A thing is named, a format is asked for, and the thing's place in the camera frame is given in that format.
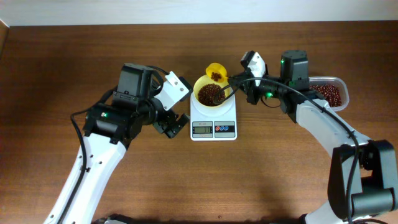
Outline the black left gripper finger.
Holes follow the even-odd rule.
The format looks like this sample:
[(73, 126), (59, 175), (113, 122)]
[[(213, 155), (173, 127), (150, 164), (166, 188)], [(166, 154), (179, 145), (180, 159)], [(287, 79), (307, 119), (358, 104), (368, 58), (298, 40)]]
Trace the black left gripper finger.
[(181, 117), (176, 117), (171, 119), (171, 122), (167, 123), (167, 128), (165, 130), (165, 134), (168, 138), (174, 138), (190, 121), (189, 115), (183, 114)]
[(162, 120), (153, 123), (153, 127), (159, 134), (165, 134), (169, 128), (169, 122)]

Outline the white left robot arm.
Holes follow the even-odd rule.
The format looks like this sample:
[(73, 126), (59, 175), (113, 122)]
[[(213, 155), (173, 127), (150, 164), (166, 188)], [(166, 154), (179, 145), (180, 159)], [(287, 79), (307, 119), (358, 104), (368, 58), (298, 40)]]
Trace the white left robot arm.
[(192, 86), (174, 72), (125, 63), (119, 83), (82, 111), (79, 128), (70, 116), (80, 148), (46, 223), (90, 223), (109, 178), (143, 126), (174, 138), (189, 122), (173, 106), (192, 93)]

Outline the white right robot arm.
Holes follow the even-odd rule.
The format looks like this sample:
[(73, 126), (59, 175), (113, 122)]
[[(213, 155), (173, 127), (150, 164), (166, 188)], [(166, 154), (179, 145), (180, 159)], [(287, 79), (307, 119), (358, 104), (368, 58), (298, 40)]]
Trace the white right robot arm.
[(228, 76), (212, 63), (194, 85), (166, 74), (155, 91), (164, 111), (191, 99), (191, 138), (196, 141), (234, 140), (237, 137), (235, 93), (241, 90), (256, 104), (277, 98), (281, 110), (309, 131), (331, 157), (328, 200), (300, 223), (366, 223), (397, 209), (396, 152), (386, 140), (374, 141), (341, 119), (327, 100), (309, 86), (308, 58), (303, 50), (285, 51), (280, 76), (271, 77), (255, 51), (246, 52), (243, 72)]

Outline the yellow plastic measuring scoop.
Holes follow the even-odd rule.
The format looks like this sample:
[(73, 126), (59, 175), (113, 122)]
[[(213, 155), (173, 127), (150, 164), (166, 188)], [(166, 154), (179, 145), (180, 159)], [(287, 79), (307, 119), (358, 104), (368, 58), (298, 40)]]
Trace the yellow plastic measuring scoop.
[(228, 81), (228, 73), (225, 67), (220, 63), (211, 63), (205, 69), (206, 75), (217, 83), (224, 83)]

